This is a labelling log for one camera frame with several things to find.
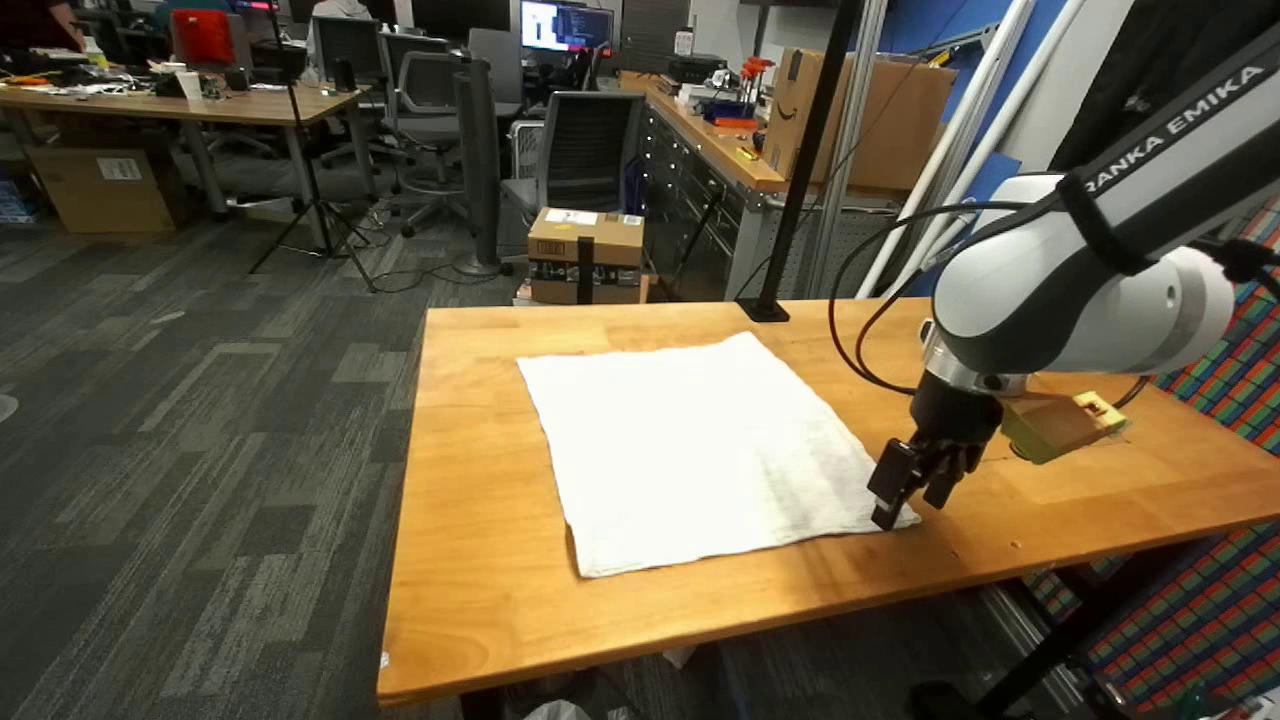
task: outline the gray carpet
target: gray carpet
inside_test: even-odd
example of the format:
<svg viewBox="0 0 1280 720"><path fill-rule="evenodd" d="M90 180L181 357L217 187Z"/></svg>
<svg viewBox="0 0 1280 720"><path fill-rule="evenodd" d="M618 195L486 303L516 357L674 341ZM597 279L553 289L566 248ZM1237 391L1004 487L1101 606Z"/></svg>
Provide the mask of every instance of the gray carpet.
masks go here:
<svg viewBox="0 0 1280 720"><path fill-rule="evenodd" d="M510 303L458 222L0 239L0 716L369 716L422 315Z"/></svg>

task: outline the red object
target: red object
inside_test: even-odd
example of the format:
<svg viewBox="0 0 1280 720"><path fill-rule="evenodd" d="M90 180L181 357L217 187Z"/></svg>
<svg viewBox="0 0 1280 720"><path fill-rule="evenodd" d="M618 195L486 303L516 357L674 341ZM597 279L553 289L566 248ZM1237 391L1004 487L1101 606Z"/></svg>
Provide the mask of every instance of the red object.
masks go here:
<svg viewBox="0 0 1280 720"><path fill-rule="evenodd" d="M755 84L768 69L773 69L773 61L749 57L742 74L744 74L749 84Z"/></svg>
<svg viewBox="0 0 1280 720"><path fill-rule="evenodd" d="M237 69L237 31L233 14L219 7L178 7L171 10L171 38L181 61L192 69Z"/></svg>

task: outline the cable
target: cable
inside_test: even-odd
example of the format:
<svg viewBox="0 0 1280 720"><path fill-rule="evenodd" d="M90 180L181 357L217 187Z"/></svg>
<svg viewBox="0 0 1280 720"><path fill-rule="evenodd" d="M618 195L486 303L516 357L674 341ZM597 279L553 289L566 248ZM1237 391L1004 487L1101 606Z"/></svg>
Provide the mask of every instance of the cable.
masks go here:
<svg viewBox="0 0 1280 720"><path fill-rule="evenodd" d="M1004 209L1004 210L1020 210L1020 209L1027 209L1027 204L999 204L999 198L993 198L993 204L935 204L935 209L926 209L926 210L915 210L915 215L901 215L901 220L883 222L882 231L873 231L861 248L851 248L851 250L845 255L845 262L842 262L835 275L834 275L834 293L828 293L828 334L834 334L834 348L842 350L842 361L845 361L861 379L867 379L867 382L877 382L877 388L883 388L883 391L915 396L913 388L894 382L894 379L883 379L882 372L873 372L873 365L863 361L863 342L867 342L873 328L877 328L882 315L905 295L905 289L894 293L894 295L863 320L863 328L856 330L856 350L851 350L851 357L850 357L850 348L845 348L845 341L842 341L842 320L835 320L842 279L845 279L845 271L851 266L851 260L863 255L867 248L877 248L887 231L908 226L908 222L922 222L922 220L929 220L929 215L967 215L967 210L993 210L993 209L997 209L997 210L999 210L999 209Z"/></svg>
<svg viewBox="0 0 1280 720"><path fill-rule="evenodd" d="M1280 279L1274 275L1274 262L1280 262L1280 250L1258 239L1219 239L1219 243L1194 243L1205 255L1212 255L1234 285L1259 285L1280 298Z"/></svg>
<svg viewBox="0 0 1280 720"><path fill-rule="evenodd" d="M754 289L754 279L773 262L773 250L749 271L749 279L734 293L734 298L744 298L744 293Z"/></svg>
<svg viewBox="0 0 1280 720"><path fill-rule="evenodd" d="M1152 377L1132 379L1127 391L1116 399L1116 408L1132 404L1149 382Z"/></svg>

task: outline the black cable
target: black cable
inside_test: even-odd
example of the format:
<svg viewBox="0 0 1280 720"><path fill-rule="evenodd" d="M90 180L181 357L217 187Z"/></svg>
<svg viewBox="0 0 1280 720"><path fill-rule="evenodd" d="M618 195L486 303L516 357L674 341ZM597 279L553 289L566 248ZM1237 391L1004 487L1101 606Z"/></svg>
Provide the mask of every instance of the black cable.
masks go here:
<svg viewBox="0 0 1280 720"><path fill-rule="evenodd" d="M1274 298L1280 303L1280 279L1268 271L1258 271L1258 285L1274 293Z"/></svg>
<svg viewBox="0 0 1280 720"><path fill-rule="evenodd" d="M754 289L754 279L773 262L773 250L760 255L760 262L749 271L749 279L734 293L734 298L744 298L744 293Z"/></svg>
<svg viewBox="0 0 1280 720"><path fill-rule="evenodd" d="M1116 408L1132 404L1149 382L1152 377L1132 379L1127 391L1116 399Z"/></svg>
<svg viewBox="0 0 1280 720"><path fill-rule="evenodd" d="M851 250L845 255L845 262L835 266L834 293L828 293L828 334L834 334L835 357L842 357L861 379L867 379L867 382L877 382L877 388L883 388L883 391L915 396L913 388L894 382L894 379L883 379L882 372L873 372L873 365L863 361L863 342L867 342L873 328L877 328L882 315L905 295L908 285L905 285L901 293L894 293L894 295L863 320L863 328L856 330L856 350L850 357L850 348L845 348L845 341L842 341L842 320L835 320L845 271L851 266L856 255L863 255L867 248L877 248L887 231L908 226L908 222L922 222L922 220L929 220L929 215L1020 210L1020 209L1027 209L1027 204L1004 204L1004 198L988 198L988 204L935 204L935 209L926 209L926 210L913 210L913 215L901 215L901 220L883 222L883 226L873 231L861 248L851 248Z"/></svg>

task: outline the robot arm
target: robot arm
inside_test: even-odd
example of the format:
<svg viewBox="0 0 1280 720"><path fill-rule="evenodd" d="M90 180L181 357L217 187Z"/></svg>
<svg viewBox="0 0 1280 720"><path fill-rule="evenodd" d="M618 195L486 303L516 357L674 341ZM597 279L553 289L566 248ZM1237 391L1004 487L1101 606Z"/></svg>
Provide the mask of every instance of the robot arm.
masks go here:
<svg viewBox="0 0 1280 720"><path fill-rule="evenodd" d="M978 467L1027 372L1159 372L1230 328L1234 285L1184 243L1280 187L1280 27L1070 175L1017 175L1031 209L986 220L935 285L915 434L877 464L877 522Z"/></svg>

